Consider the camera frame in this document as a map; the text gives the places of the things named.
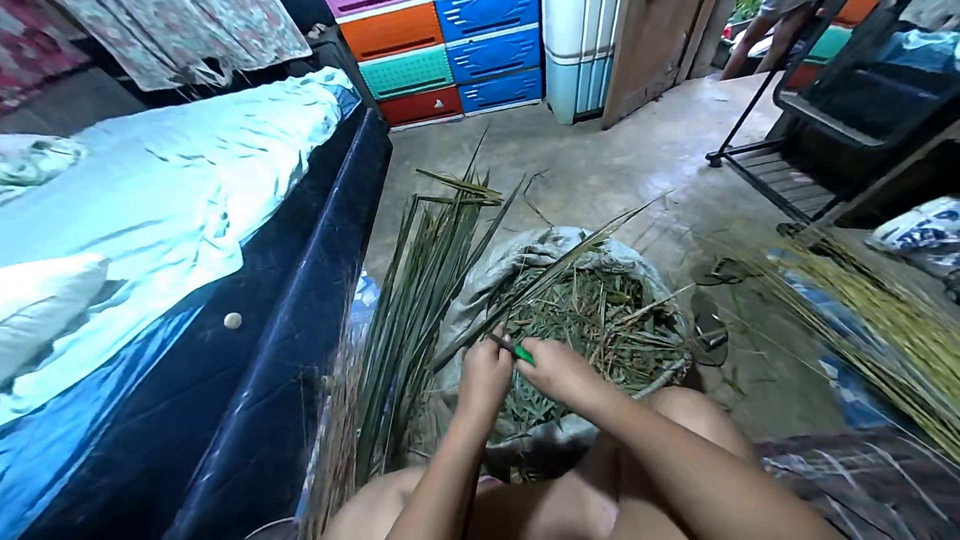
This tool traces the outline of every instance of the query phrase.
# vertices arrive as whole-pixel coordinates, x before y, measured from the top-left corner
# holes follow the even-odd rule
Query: blue drawer
[[[470,83],[508,71],[540,65],[540,26],[486,38],[478,37],[447,45],[453,80]]]
[[[501,108],[542,97],[543,86],[539,68],[460,86],[460,101],[464,104],[464,112]]]
[[[539,0],[437,0],[446,42],[540,21]]]

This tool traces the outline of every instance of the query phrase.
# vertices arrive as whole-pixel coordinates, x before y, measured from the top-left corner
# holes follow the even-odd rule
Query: green drawer
[[[376,99],[388,99],[453,84],[443,44],[360,62],[360,73]]]

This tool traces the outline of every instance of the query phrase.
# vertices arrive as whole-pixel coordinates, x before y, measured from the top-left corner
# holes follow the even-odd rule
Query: wooden door
[[[657,99],[675,84],[702,2],[620,0],[603,129]]]

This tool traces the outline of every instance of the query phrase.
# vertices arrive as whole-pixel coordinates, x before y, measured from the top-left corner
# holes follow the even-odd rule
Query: plastic bag
[[[884,223],[865,241],[943,278],[960,270],[960,199],[946,196],[924,203]]]

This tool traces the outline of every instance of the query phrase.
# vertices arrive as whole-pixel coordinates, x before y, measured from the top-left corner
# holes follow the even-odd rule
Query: shorts
[[[763,0],[757,16],[765,19],[779,19],[809,1],[810,0]]]

